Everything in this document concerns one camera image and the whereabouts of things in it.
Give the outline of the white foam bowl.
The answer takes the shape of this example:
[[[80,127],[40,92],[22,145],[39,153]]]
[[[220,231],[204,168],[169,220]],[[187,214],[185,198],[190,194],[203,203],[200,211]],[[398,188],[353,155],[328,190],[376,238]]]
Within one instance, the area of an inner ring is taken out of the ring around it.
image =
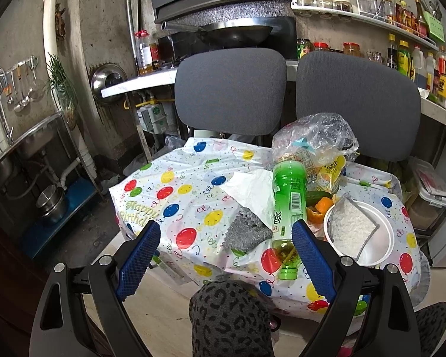
[[[376,267],[394,249],[392,225],[376,207],[343,197],[326,213],[325,238],[339,256],[350,256],[357,264]]]

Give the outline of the orange peel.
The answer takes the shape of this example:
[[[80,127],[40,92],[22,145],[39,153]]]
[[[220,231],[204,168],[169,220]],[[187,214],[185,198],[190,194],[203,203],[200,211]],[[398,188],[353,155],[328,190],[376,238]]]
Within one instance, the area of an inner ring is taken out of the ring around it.
[[[334,205],[333,200],[328,197],[322,197],[315,206],[308,206],[306,213],[308,221],[312,224],[322,224],[328,210]]]

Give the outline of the yellow snack wrapper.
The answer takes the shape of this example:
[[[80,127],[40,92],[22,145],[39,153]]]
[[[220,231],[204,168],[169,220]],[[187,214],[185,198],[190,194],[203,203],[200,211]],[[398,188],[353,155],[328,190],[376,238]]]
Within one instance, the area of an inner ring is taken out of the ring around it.
[[[346,158],[338,156],[332,163],[320,167],[315,181],[315,189],[333,193],[338,187],[345,166]]]

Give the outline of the green plastic bottle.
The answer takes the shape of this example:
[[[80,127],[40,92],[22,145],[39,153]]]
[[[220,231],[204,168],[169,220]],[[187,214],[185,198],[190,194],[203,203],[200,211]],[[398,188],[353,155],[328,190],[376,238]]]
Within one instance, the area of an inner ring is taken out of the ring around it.
[[[306,170],[302,163],[285,160],[273,169],[274,194],[272,248],[280,261],[279,278],[294,281],[300,267],[300,256],[292,242],[292,226],[306,220]]]

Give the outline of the grey scouring cloth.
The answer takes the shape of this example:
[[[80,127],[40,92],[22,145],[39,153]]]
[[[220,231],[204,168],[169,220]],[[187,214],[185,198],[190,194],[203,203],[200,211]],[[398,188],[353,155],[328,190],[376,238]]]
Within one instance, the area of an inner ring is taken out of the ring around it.
[[[224,236],[223,247],[248,253],[272,238],[271,230],[246,207],[240,207]]]

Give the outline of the white paper napkin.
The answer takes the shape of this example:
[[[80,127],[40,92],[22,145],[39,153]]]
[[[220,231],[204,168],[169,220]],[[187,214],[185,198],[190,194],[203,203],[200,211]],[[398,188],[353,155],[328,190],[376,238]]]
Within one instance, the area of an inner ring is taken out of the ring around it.
[[[222,185],[222,189],[272,230],[275,210],[272,181],[272,172],[256,169],[249,173],[234,173],[231,179]]]

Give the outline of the clear plastic bag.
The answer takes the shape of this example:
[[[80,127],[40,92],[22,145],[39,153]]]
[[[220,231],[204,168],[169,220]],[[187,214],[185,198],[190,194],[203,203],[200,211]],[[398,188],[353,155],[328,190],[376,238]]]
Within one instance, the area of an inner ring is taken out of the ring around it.
[[[279,163],[295,160],[306,170],[308,190],[315,189],[320,167],[332,163],[338,156],[346,164],[359,154],[359,141],[352,128],[341,115],[317,113],[284,126],[273,137],[272,161]]]

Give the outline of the green cucumber piece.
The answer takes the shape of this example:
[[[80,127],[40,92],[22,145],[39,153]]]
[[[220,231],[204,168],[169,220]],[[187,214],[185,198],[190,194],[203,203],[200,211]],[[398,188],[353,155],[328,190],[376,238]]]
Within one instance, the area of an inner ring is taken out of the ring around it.
[[[307,191],[305,195],[306,206],[315,206],[321,198],[331,199],[332,194],[320,190]]]

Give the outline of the steel bowls under sink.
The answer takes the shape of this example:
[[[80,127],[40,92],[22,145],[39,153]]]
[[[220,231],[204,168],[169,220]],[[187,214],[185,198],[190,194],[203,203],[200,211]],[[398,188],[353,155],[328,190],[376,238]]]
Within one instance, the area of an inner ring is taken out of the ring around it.
[[[51,184],[46,187],[36,201],[37,213],[43,224],[59,222],[68,209],[68,200],[62,187]]]

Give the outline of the balloon birthday tablecloth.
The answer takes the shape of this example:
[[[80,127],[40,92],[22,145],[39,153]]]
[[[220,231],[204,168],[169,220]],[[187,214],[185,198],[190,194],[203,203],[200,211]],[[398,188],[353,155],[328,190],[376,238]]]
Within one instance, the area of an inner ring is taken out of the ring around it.
[[[318,321],[328,301],[315,289],[300,263],[294,281],[279,278],[280,261],[272,238],[243,253],[223,247],[224,236],[240,206],[223,191],[234,173],[271,169],[271,152],[247,143],[190,139],[184,146],[146,164],[110,190],[123,236],[135,238],[149,221],[159,224],[156,260],[178,284],[229,278],[247,283],[281,314]],[[418,303],[428,280],[409,214],[398,197],[395,176],[347,162],[332,200],[343,197],[376,207],[392,225],[394,249],[375,268],[394,264]],[[308,226],[325,239],[324,222]]]

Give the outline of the green plant in vase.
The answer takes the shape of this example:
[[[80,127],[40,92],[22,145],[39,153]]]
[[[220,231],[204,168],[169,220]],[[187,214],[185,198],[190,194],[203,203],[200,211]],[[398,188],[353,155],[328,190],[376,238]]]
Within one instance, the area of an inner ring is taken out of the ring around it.
[[[46,63],[48,90],[51,92],[53,99],[57,101],[67,125],[72,131],[77,125],[76,91],[59,57],[50,53],[48,57],[49,61]]]

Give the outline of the steel pot lid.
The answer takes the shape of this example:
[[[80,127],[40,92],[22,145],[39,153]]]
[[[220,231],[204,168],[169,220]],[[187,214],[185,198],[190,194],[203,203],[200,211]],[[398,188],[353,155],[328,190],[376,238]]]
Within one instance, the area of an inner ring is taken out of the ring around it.
[[[94,71],[90,82],[94,99],[102,106],[121,101],[125,97],[123,93],[104,98],[102,90],[126,81],[127,75],[119,65],[106,63],[100,66]]]

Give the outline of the left grey office chair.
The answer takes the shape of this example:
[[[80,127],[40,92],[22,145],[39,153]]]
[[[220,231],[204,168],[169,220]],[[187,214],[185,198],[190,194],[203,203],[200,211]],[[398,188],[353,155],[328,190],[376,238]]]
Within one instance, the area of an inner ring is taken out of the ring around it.
[[[286,60],[268,48],[233,48],[185,59],[175,76],[180,120],[198,130],[270,134],[283,113]]]

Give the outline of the cooking oil bottle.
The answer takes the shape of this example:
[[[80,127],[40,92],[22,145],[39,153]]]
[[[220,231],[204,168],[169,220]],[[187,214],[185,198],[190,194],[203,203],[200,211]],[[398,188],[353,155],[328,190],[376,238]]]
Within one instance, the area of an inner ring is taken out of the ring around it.
[[[134,36],[136,38],[135,43],[138,54],[138,73],[142,76],[154,70],[151,50],[147,39],[149,33],[146,30],[140,30]]]

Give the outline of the black wok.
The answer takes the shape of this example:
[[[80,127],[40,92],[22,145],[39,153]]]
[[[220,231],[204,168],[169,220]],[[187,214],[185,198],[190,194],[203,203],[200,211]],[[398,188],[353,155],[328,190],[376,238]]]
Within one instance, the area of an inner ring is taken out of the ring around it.
[[[271,34],[272,27],[265,25],[223,26],[205,29],[187,24],[161,23],[164,31],[177,31],[194,34],[207,45],[224,48],[255,47]]]

